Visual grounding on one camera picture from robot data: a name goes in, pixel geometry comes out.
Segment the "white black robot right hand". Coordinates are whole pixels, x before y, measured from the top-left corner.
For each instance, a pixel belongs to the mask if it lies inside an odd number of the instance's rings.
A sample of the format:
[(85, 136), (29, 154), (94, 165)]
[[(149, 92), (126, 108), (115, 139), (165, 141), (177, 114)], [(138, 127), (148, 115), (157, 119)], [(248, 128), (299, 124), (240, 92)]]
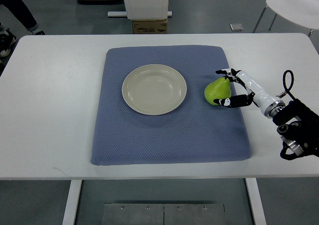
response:
[(213, 102), (227, 107), (239, 108), (255, 104), (260, 108), (261, 113), (267, 118), (273, 118), (274, 115), (285, 107), (285, 103), (279, 97), (271, 96), (259, 85), (247, 72), (235, 69), (217, 70), (216, 74), (224, 74), (231, 82), (243, 86), (246, 94), (230, 96), (225, 99), (214, 99)]

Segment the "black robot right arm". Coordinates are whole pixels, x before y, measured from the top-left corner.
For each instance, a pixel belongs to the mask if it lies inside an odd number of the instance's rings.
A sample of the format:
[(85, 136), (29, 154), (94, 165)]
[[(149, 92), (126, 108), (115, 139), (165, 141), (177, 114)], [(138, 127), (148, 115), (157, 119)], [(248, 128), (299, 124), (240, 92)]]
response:
[(319, 155), (319, 116), (300, 100), (292, 100), (270, 114), (283, 148), (280, 157), (294, 160)]

